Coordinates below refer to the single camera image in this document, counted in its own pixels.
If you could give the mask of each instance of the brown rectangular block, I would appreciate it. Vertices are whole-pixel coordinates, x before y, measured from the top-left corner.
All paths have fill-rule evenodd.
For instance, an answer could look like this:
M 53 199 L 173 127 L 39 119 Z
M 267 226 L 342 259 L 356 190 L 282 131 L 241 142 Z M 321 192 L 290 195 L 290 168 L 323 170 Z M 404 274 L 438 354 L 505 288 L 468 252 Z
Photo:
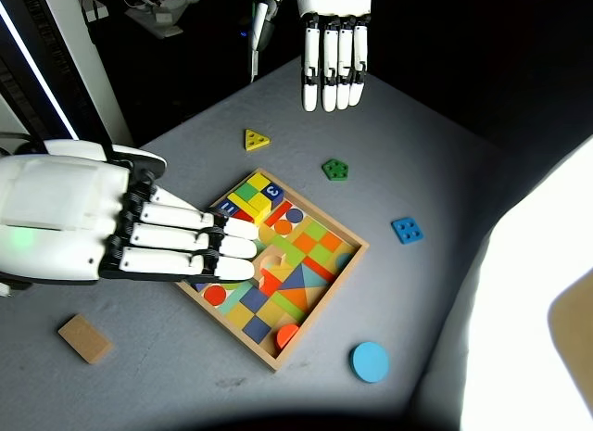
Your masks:
M 113 348 L 113 344 L 80 314 L 57 332 L 91 364 L 100 361 Z

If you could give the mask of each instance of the wooden tray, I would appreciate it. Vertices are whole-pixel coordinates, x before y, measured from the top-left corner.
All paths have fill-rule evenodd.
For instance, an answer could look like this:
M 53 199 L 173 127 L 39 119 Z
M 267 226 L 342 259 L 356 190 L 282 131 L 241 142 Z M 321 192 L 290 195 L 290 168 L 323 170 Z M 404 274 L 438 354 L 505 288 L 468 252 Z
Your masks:
M 282 188 L 284 200 L 259 225 L 259 240 L 256 241 L 259 253 L 253 260 L 256 266 L 254 279 L 229 285 L 181 282 L 178 286 L 277 371 L 346 281 L 369 245 L 263 169 L 255 170 L 212 206 L 218 206 L 257 173 Z M 286 209 L 285 201 L 294 210 L 273 222 L 278 218 L 279 210 Z M 298 220 L 299 213 L 302 214 L 301 221 Z M 275 333 L 289 323 L 296 323 L 299 329 L 280 350 L 275 344 Z

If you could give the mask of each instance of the orange square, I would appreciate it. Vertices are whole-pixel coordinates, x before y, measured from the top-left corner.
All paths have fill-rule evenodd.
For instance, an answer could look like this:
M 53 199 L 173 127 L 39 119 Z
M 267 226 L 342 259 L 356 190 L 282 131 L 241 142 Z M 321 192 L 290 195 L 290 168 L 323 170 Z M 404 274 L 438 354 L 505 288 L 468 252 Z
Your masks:
M 297 247 L 305 253 L 311 252 L 311 249 L 314 248 L 316 244 L 317 241 L 315 241 L 307 234 L 301 234 L 301 236 L 299 236 L 293 243 L 295 247 Z
M 331 232 L 328 232 L 323 236 L 321 243 L 322 246 L 324 246 L 328 250 L 335 252 L 338 246 L 342 244 L 342 240 L 334 234 L 332 234 Z

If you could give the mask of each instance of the red triangle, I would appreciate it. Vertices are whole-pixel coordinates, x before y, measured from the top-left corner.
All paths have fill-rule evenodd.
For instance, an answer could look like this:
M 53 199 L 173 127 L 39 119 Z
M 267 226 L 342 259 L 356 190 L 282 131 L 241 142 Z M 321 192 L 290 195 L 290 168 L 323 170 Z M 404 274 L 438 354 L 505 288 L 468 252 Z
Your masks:
M 285 289 L 278 291 L 281 295 L 285 296 L 291 303 L 301 309 L 303 312 L 308 311 L 307 309 L 307 292 L 305 289 Z

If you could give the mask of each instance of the yellow triangle block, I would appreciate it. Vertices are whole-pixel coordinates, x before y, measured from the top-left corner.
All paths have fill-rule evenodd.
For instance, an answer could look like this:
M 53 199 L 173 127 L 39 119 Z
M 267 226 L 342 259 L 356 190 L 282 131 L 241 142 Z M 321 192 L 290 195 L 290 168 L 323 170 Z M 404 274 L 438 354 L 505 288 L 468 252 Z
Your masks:
M 245 150 L 251 151 L 271 143 L 271 139 L 253 130 L 245 130 Z

